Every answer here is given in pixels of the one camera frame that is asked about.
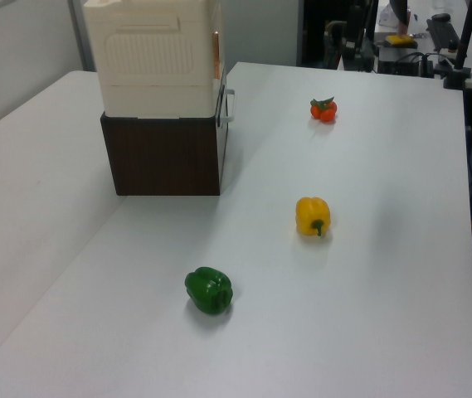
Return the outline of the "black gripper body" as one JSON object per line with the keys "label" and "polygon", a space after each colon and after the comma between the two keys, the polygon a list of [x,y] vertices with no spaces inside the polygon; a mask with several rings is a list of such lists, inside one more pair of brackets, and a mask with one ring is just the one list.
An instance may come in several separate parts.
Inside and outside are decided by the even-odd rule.
{"label": "black gripper body", "polygon": [[342,56],[355,57],[363,40],[373,39],[375,30],[375,5],[352,5],[348,9],[346,26],[343,31]]}

